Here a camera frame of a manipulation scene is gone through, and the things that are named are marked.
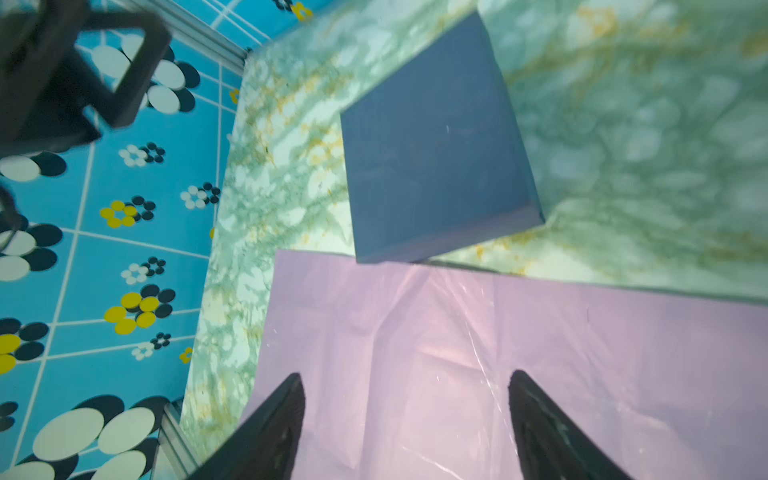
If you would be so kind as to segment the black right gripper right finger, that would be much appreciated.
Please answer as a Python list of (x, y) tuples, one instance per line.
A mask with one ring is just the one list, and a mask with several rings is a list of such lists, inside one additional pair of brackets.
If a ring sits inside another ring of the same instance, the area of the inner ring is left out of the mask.
[(512, 373), (508, 397), (525, 479), (630, 478), (525, 371)]

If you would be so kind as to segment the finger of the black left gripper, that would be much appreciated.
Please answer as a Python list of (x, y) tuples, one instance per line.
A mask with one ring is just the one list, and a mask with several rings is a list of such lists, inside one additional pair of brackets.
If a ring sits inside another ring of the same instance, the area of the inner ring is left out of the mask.
[(140, 29), (144, 39), (131, 65), (111, 92), (94, 71), (80, 58), (83, 96), (113, 128), (133, 123), (143, 95), (171, 41), (171, 34), (159, 15), (151, 11), (89, 11), (81, 31)]

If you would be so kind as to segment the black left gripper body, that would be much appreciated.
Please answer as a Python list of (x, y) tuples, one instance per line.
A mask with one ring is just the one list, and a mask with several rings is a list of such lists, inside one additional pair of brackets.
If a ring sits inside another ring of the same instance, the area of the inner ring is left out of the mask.
[(77, 92), (86, 75), (70, 60), (92, 13), (87, 1), (41, 1), (1, 15), (1, 155), (65, 152), (101, 137)]

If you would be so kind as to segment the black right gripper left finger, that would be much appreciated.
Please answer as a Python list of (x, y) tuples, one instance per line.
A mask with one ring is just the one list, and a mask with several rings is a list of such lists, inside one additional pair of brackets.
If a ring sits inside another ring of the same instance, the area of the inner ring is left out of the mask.
[(292, 373), (189, 478), (289, 479), (300, 442), (305, 405), (301, 376)]

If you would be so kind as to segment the purple wrapping paper sheet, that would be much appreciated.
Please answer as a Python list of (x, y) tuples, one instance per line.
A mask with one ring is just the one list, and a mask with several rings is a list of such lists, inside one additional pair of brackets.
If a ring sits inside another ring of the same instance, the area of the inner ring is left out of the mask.
[(530, 375), (635, 479), (767, 475), (756, 304), (281, 250), (245, 412), (291, 373), (297, 479), (517, 479)]

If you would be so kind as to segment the dark blue gift box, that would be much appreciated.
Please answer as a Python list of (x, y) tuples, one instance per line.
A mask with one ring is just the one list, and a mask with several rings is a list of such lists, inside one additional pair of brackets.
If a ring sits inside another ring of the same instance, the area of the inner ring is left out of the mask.
[(545, 221), (478, 13), (350, 105), (340, 121), (360, 263), (420, 262)]

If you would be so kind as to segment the aluminium frame post left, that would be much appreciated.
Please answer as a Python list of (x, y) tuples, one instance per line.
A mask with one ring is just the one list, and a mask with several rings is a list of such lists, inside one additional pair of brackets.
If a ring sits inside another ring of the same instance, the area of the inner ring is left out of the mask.
[(126, 9), (158, 14), (175, 37), (195, 47), (223, 67), (242, 75), (248, 53), (175, 1), (126, 0)]

